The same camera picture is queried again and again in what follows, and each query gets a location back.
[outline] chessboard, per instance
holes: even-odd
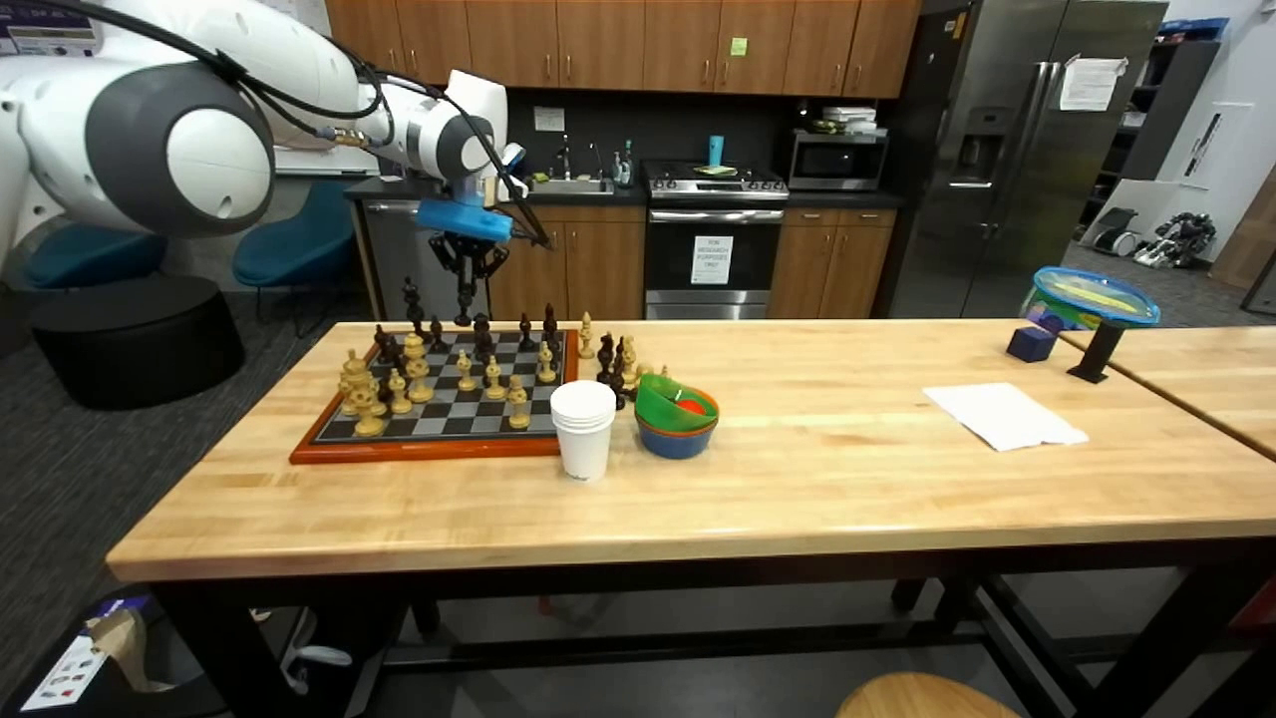
[[[473,359],[473,390],[458,387],[458,351]],[[358,416],[342,412],[342,396],[325,406],[303,442],[291,452],[291,464],[387,464],[387,460],[483,460],[483,455],[559,455],[551,396],[559,382],[580,377],[580,333],[559,333],[551,339],[553,382],[537,382],[537,349],[527,349],[519,333],[489,333],[489,351],[473,343],[472,333],[446,335],[446,349],[427,349],[431,363],[431,399],[412,412],[387,416],[379,436],[355,436]],[[512,377],[521,378],[532,399],[532,427],[515,430],[508,423],[512,404],[487,399],[483,366],[487,354]],[[367,351],[367,373],[387,377],[379,343]]]

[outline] microwave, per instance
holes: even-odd
[[[876,192],[884,169],[884,129],[824,137],[824,132],[794,132],[787,169],[794,192]]]

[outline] stainless steel refrigerator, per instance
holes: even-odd
[[[1076,234],[1161,18],[1166,0],[927,4],[889,125],[905,209],[876,314],[1020,313]]]

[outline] refrigerator handle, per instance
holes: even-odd
[[[994,216],[1006,216],[1006,209],[1014,198],[1014,186],[1018,186],[1018,180],[1026,173],[1026,157],[1029,157],[1029,148],[1038,139],[1038,125],[1041,125],[1041,109],[1046,109],[1046,96],[1049,96],[1049,84],[1053,84],[1053,68],[1056,68],[1053,61],[1038,61],[1038,68],[1032,68],[1032,89],[1029,89],[1029,100],[1026,100],[1026,121],[1020,121],[1020,132],[1018,132],[1018,145],[1014,145],[1009,158],[996,173],[1000,192],[996,192]]]

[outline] chair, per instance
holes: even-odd
[[[326,289],[353,269],[353,254],[355,224],[349,184],[310,180],[310,192],[291,221],[259,224],[238,241],[237,281],[257,291]]]
[[[936,676],[882,676],[840,700],[836,718],[1014,718],[1009,706],[991,693],[936,678]]]
[[[157,277],[158,261],[158,234],[64,224],[35,242],[26,261],[26,277],[35,289],[95,289]]]

